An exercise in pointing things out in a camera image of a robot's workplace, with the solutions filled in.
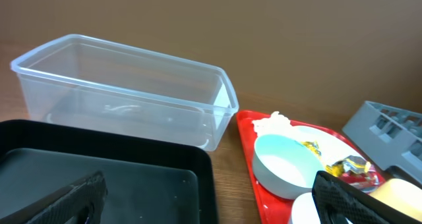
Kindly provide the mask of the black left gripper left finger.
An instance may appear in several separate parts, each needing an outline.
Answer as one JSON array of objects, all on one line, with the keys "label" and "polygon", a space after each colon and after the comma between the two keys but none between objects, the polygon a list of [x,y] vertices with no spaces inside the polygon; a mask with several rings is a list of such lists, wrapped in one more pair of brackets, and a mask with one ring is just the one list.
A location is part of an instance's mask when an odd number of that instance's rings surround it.
[{"label": "black left gripper left finger", "polygon": [[99,224],[107,194],[104,174],[96,171],[1,218],[1,224]]}]

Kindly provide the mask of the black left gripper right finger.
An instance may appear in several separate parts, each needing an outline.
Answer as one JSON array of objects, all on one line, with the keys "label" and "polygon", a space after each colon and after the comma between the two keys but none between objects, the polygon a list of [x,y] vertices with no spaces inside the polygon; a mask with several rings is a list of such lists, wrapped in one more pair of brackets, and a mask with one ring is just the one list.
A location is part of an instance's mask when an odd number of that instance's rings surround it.
[{"label": "black left gripper right finger", "polygon": [[324,224],[421,224],[325,171],[316,174],[312,196]]}]

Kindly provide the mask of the white plastic cup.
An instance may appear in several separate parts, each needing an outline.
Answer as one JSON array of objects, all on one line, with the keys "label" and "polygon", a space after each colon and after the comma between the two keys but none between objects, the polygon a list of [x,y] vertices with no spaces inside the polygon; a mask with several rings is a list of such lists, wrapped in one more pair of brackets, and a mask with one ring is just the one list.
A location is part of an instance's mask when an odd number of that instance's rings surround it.
[{"label": "white plastic cup", "polygon": [[288,224],[320,224],[311,192],[304,193],[294,200]]}]

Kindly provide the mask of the yellow snack wrapper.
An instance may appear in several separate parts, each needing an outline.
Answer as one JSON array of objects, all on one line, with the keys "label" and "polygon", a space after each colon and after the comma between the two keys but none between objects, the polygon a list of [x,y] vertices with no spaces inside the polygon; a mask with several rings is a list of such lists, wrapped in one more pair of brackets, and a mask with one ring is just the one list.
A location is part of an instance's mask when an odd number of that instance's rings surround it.
[{"label": "yellow snack wrapper", "polygon": [[[301,144],[308,150],[311,150],[320,161],[322,161],[322,153],[319,150],[319,145],[314,142],[301,142]],[[349,155],[346,158],[338,160],[332,165],[325,165],[325,171],[335,177],[341,177],[343,174],[349,173],[354,175],[364,175],[369,172],[372,164],[359,156]]]}]

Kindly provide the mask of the red snack wrapper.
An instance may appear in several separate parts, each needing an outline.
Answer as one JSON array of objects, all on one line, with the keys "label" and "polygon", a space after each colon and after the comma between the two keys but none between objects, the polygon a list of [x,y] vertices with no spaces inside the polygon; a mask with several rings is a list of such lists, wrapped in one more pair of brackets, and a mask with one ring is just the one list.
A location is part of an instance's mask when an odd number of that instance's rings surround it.
[{"label": "red snack wrapper", "polygon": [[365,193],[375,191],[384,182],[384,179],[378,175],[374,166],[371,166],[367,173],[355,174],[348,172],[339,176],[339,179]]}]

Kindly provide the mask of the light blue plate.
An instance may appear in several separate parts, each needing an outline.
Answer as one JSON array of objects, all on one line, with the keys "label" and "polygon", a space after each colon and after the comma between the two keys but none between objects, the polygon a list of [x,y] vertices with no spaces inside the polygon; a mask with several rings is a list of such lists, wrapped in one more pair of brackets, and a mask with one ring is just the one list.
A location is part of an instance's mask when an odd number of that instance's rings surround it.
[{"label": "light blue plate", "polygon": [[362,155],[339,138],[317,128],[305,125],[291,126],[287,130],[287,136],[299,143],[316,142],[318,144],[321,171],[324,171],[327,165],[333,165],[350,155],[363,158]]}]

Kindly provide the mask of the mint green bowl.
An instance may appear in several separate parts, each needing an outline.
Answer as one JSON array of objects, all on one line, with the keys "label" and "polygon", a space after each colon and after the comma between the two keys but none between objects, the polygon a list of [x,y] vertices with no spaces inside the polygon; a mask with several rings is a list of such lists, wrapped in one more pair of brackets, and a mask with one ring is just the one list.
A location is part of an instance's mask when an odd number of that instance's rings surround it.
[{"label": "mint green bowl", "polygon": [[288,200],[310,192],[319,171],[319,158],[299,142],[268,134],[255,140],[253,174],[270,193]]}]

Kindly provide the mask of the yellow plastic cup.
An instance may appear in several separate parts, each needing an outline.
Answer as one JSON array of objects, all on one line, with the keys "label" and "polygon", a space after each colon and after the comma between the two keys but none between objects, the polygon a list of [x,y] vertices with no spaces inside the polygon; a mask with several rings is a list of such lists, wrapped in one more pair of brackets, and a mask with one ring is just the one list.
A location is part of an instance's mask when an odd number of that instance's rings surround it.
[{"label": "yellow plastic cup", "polygon": [[369,194],[407,216],[421,221],[421,189],[403,179],[390,179]]}]

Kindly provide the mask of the white napkin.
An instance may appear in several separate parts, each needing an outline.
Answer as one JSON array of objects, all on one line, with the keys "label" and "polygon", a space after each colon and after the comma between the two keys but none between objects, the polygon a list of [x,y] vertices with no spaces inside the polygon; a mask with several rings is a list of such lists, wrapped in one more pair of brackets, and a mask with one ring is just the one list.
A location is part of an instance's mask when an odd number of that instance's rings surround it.
[{"label": "white napkin", "polygon": [[269,118],[253,120],[252,124],[257,136],[264,136],[267,134],[289,136],[293,131],[290,120],[284,115],[281,115],[279,111],[273,112]]}]

